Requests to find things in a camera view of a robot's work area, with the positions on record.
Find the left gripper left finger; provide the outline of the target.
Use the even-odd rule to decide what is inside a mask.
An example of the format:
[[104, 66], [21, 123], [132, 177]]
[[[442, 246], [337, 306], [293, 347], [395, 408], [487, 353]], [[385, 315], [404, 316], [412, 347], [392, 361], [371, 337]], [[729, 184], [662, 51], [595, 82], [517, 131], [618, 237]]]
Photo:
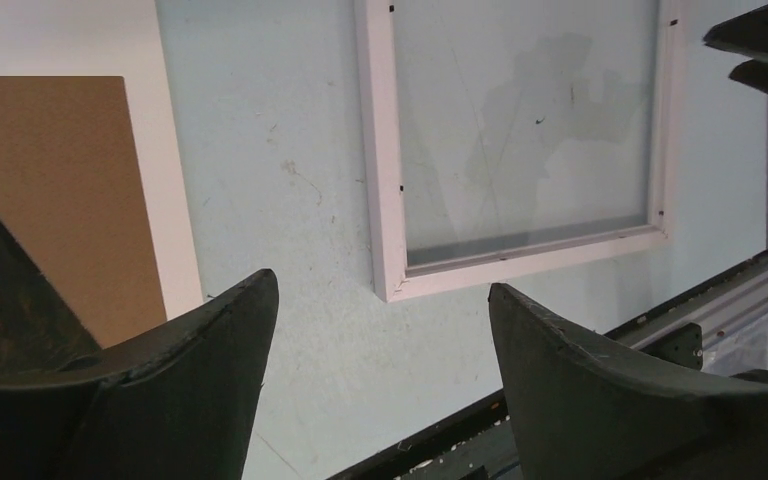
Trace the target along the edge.
[[238, 479], [279, 308], [259, 270], [57, 369], [0, 376], [0, 479]]

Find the white picture frame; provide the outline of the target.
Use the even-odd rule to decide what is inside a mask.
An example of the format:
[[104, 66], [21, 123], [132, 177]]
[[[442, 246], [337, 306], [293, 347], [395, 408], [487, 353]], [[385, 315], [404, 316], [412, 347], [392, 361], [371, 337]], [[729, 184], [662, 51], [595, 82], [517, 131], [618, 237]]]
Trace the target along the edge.
[[684, 100], [683, 1], [658, 4], [646, 222], [533, 246], [411, 266], [408, 261], [393, 17], [389, 1], [354, 4], [374, 291], [384, 302], [653, 249], [669, 242]]

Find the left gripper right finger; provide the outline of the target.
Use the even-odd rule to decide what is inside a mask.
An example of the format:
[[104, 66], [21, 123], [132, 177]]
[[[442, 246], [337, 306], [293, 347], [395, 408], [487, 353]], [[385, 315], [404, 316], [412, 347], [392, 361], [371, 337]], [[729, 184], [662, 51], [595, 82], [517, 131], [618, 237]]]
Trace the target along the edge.
[[510, 285], [489, 318], [526, 479], [768, 479], [768, 371], [682, 367]]

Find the white mat board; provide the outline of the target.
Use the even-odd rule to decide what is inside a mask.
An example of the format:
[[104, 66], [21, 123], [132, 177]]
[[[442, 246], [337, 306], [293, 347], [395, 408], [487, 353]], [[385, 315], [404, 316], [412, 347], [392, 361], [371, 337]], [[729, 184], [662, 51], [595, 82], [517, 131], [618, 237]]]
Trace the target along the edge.
[[155, 2], [0, 1], [0, 76], [123, 78], [166, 314], [201, 305]]

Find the brown backing board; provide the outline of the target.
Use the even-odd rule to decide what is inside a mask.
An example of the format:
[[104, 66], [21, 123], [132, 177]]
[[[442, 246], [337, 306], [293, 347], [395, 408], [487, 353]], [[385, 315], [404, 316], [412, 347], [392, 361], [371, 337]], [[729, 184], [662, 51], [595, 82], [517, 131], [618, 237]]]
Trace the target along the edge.
[[0, 219], [100, 345], [165, 321], [121, 77], [0, 76]]

